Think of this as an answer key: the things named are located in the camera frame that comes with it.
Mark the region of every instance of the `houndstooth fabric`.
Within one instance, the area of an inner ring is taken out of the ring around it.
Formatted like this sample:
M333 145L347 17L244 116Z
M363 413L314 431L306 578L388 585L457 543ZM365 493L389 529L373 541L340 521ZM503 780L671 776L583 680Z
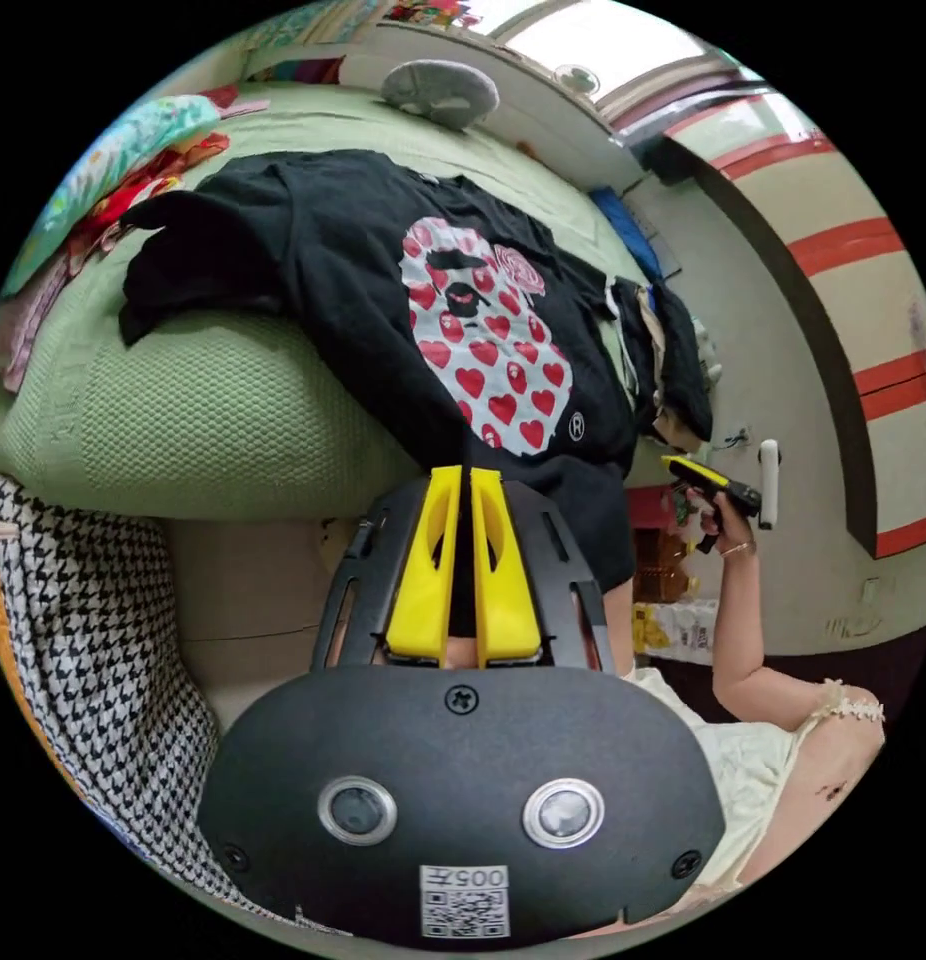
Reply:
M159 525L47 506L2 477L0 521L19 529L0 583L23 691L84 801L154 866L287 922L242 896L196 825L218 732L180 658Z

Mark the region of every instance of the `woman's arm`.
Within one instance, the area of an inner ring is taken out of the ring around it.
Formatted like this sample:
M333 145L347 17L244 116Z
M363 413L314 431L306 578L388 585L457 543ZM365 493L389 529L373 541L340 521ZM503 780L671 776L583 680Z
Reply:
M713 639L713 693L737 720L796 730L823 701L823 688L763 665L760 561L726 558Z

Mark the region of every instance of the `green bedspread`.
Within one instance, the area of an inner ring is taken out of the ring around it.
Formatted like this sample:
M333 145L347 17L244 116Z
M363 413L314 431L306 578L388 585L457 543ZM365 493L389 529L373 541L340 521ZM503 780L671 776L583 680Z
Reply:
M588 198L489 136L441 130L359 91L250 84L245 94L270 97L270 109L222 124L230 149L188 185L243 154L373 148L423 172L465 173L566 250L642 279ZM121 288L144 239L131 234L86 267L44 322L19 395L0 387L0 473L70 508L264 520L357 516L416 472L290 324L193 313L126 350Z

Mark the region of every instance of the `white dress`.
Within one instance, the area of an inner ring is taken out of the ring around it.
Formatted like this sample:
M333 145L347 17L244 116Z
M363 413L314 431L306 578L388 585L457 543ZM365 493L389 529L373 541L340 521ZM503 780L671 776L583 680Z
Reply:
M850 713L882 719L880 707L849 702L836 680L822 685L820 707L798 730L789 732L772 723L707 723L655 668L635 668L624 679L665 703L693 731L723 807L726 833L684 901L702 893L706 899L723 896L740 887L740 872L766 834L800 744L820 721Z

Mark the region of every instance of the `woman's hand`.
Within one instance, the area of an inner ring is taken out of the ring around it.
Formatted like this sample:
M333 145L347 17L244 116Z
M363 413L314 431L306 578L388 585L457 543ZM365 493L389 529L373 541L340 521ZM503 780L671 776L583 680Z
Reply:
M725 493L718 493L714 497L714 506L720 511L723 530L720 531L717 527L713 514L707 512L704 512L700 518L700 526L704 533L716 537L716 549L721 554L741 544L753 542L753 531L750 528L749 521L730 503ZM740 551L739 554L734 554L734 556L745 556L747 552Z

